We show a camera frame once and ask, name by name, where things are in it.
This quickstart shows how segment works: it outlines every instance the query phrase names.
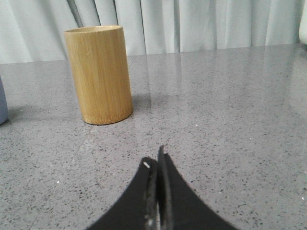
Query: wooden cylinder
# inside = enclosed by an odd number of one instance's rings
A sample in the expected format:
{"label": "wooden cylinder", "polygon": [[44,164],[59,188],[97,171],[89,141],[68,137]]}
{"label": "wooden cylinder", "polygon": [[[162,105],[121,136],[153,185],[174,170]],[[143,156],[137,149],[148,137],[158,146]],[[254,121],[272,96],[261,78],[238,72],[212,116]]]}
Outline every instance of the wooden cylinder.
{"label": "wooden cylinder", "polygon": [[124,30],[94,26],[64,33],[83,120],[94,125],[132,113]]}

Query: bamboo cup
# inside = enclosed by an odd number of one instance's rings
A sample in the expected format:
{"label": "bamboo cup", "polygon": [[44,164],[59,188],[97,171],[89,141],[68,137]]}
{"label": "bamboo cup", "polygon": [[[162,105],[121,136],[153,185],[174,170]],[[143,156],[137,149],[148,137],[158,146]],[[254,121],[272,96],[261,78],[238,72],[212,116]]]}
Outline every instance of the bamboo cup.
{"label": "bamboo cup", "polygon": [[64,33],[83,120],[94,125],[132,113],[122,26],[94,26]]}

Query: gray countertop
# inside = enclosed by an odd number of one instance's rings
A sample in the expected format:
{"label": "gray countertop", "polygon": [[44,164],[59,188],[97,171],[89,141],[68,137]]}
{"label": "gray countertop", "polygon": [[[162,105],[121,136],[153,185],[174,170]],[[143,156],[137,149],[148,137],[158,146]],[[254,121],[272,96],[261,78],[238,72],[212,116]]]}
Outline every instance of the gray countertop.
{"label": "gray countertop", "polygon": [[300,44],[129,57],[133,114],[84,123],[67,61],[0,66],[0,229],[80,230],[160,145],[242,230],[307,229],[307,51]]}

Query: white object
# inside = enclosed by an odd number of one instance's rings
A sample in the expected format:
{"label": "white object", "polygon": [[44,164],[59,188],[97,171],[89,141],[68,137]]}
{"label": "white object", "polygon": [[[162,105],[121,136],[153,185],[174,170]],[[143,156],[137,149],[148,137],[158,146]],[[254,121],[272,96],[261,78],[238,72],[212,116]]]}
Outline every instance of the white object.
{"label": "white object", "polygon": [[301,42],[307,44],[307,1],[304,4],[298,35]]}
{"label": "white object", "polygon": [[119,24],[128,55],[297,42],[303,0],[0,0],[0,64],[66,59],[63,31]]}

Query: black object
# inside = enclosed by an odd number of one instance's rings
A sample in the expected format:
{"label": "black object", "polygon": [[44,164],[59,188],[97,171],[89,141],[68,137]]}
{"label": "black object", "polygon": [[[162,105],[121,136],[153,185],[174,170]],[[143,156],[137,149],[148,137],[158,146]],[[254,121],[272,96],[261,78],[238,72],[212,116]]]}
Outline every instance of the black object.
{"label": "black object", "polygon": [[143,158],[126,191],[88,230],[156,230],[157,201],[162,230],[236,230],[190,189],[163,146],[158,163]]}
{"label": "black object", "polygon": [[157,191],[163,230],[236,230],[197,197],[163,147],[158,155]]}
{"label": "black object", "polygon": [[143,158],[128,188],[88,230],[155,230],[157,162]]}

